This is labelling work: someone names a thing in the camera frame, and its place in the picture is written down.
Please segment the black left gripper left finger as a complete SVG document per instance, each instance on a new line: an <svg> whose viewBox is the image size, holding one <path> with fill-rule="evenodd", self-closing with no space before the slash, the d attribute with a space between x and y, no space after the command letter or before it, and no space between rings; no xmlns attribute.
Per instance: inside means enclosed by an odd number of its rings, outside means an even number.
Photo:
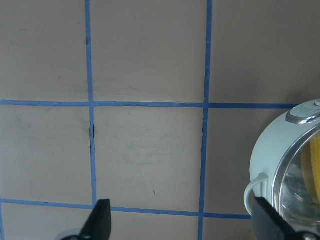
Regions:
<svg viewBox="0 0 320 240"><path fill-rule="evenodd" d="M57 240L109 240L112 232L111 203L109 199L96 202L78 234L60 234Z"/></svg>

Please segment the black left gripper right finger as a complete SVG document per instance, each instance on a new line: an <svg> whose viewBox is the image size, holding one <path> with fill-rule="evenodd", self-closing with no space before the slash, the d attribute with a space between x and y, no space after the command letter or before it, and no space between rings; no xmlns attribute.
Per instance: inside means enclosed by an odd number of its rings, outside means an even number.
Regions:
<svg viewBox="0 0 320 240"><path fill-rule="evenodd" d="M309 231L295 231L263 197L253 200L251 223L258 240L318 240Z"/></svg>

